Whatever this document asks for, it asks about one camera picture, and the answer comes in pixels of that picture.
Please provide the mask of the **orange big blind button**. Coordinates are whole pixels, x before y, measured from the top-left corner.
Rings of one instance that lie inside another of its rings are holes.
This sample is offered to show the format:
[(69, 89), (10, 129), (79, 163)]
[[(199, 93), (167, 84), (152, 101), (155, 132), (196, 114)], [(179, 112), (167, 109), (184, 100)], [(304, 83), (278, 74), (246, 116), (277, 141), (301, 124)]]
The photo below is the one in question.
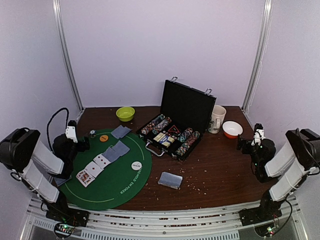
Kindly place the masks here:
[(101, 141), (101, 142), (107, 142), (108, 140), (109, 140), (109, 136), (108, 135), (106, 135), (106, 134), (103, 134), (103, 135), (101, 135), (100, 137), (99, 137), (99, 140)]

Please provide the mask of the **dealt card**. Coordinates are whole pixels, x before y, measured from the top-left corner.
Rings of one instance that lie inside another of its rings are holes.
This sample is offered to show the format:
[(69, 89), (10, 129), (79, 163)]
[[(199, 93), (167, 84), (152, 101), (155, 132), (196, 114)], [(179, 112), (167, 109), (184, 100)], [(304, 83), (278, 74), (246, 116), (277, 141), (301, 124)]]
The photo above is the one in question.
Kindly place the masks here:
[(116, 139), (121, 139), (131, 131), (130, 128), (120, 125), (111, 132), (111, 135)]
[(64, 183), (66, 183), (67, 181), (72, 179), (72, 176), (70, 175), (68, 178), (64, 179), (64, 178), (59, 178), (59, 177), (54, 177), (53, 178), (56, 185), (59, 187), (61, 185), (63, 185)]

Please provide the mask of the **white dealer button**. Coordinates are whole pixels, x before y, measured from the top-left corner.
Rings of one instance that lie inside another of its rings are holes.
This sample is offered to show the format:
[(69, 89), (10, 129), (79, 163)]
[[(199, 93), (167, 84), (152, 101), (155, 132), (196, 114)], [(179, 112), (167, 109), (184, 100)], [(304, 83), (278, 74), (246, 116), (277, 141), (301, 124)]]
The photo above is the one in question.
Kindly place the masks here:
[(135, 171), (139, 171), (142, 168), (142, 163), (140, 161), (134, 161), (131, 164), (131, 168)]

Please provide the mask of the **black poker chip case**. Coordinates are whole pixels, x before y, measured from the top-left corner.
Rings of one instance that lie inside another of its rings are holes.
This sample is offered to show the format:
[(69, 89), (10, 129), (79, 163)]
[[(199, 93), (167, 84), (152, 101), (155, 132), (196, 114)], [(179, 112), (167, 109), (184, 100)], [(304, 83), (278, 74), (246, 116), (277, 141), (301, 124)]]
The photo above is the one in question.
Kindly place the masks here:
[[(157, 115), (159, 116), (160, 114), (163, 114), (165, 118), (171, 118), (171, 123), (160, 133), (164, 133), (173, 137), (175, 141), (169, 147), (165, 147), (154, 140), (154, 137), (156, 137), (159, 133), (153, 134), (152, 130), (148, 134), (141, 133), (141, 130), (157, 116), (143, 125), (139, 130), (136, 131), (136, 133), (146, 142), (145, 148), (148, 151), (159, 157), (161, 157), (163, 154), (167, 154), (173, 159), (182, 162), (199, 144), (204, 136), (204, 133), (208, 129), (211, 121), (212, 111), (216, 103), (216, 97), (211, 94), (212, 89), (210, 88), (208, 88), (206, 91), (200, 91), (198, 89), (178, 83), (177, 79), (177, 77), (173, 77), (171, 80), (167, 79), (165, 81), (160, 113)], [(173, 125), (179, 128), (179, 135), (168, 133), (168, 129)], [(195, 131), (200, 133), (200, 137), (184, 154), (184, 156), (177, 155), (176, 150)]]

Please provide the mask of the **grey playing card deck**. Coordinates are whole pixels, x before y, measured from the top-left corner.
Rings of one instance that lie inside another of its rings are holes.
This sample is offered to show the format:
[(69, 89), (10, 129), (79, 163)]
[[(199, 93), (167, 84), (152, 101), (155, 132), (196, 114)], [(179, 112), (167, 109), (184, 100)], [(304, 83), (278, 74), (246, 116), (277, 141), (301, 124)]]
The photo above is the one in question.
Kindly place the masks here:
[(181, 186), (182, 181), (183, 177), (180, 175), (172, 174), (169, 172), (162, 172), (157, 183), (159, 185), (178, 190)]

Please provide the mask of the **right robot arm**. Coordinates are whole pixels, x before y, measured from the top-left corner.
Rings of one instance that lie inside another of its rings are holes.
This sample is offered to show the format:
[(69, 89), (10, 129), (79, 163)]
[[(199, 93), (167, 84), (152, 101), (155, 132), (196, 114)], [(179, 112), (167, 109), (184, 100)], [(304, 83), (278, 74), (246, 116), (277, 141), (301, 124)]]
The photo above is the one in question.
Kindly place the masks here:
[(265, 138), (261, 126), (255, 128), (253, 139), (237, 137), (237, 150), (250, 155), (252, 173), (261, 183), (277, 179), (267, 189), (259, 206), (239, 212), (243, 225), (271, 220), (282, 215), (280, 207), (308, 176), (320, 172), (320, 136), (309, 128), (288, 130), (287, 141), (280, 150)]

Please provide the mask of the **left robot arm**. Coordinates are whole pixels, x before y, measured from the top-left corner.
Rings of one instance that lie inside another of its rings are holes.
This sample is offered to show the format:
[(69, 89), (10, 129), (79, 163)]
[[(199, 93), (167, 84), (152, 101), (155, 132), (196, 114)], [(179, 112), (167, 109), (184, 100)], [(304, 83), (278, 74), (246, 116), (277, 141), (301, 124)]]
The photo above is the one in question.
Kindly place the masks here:
[(0, 162), (11, 171), (11, 176), (36, 192), (48, 211), (61, 222), (72, 216), (88, 215), (88, 211), (70, 208), (67, 198), (38, 169), (42, 167), (52, 177), (68, 179), (74, 170), (78, 151), (88, 150), (89, 141), (78, 142), (75, 137), (60, 135), (54, 141), (55, 151), (40, 140), (40, 132), (27, 127), (17, 128), (0, 142)]

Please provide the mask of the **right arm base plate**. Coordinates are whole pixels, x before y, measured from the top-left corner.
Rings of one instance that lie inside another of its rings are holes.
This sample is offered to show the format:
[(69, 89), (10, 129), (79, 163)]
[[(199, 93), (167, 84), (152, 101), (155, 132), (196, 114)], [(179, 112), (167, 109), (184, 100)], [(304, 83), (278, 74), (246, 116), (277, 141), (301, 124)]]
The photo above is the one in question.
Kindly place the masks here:
[(249, 226), (265, 221), (273, 220), (275, 216), (281, 217), (282, 211), (277, 209), (275, 211), (267, 211), (264, 208), (254, 207), (242, 209), (238, 212), (242, 226)]

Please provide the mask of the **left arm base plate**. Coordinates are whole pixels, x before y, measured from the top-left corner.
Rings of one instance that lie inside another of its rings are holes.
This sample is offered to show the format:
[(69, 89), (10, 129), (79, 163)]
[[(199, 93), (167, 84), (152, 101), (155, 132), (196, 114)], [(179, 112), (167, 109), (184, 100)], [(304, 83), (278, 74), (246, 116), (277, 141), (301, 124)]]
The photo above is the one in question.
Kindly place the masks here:
[(86, 227), (90, 213), (85, 210), (70, 209), (70, 215), (59, 213), (57, 210), (48, 210), (46, 218), (55, 220), (70, 226)]

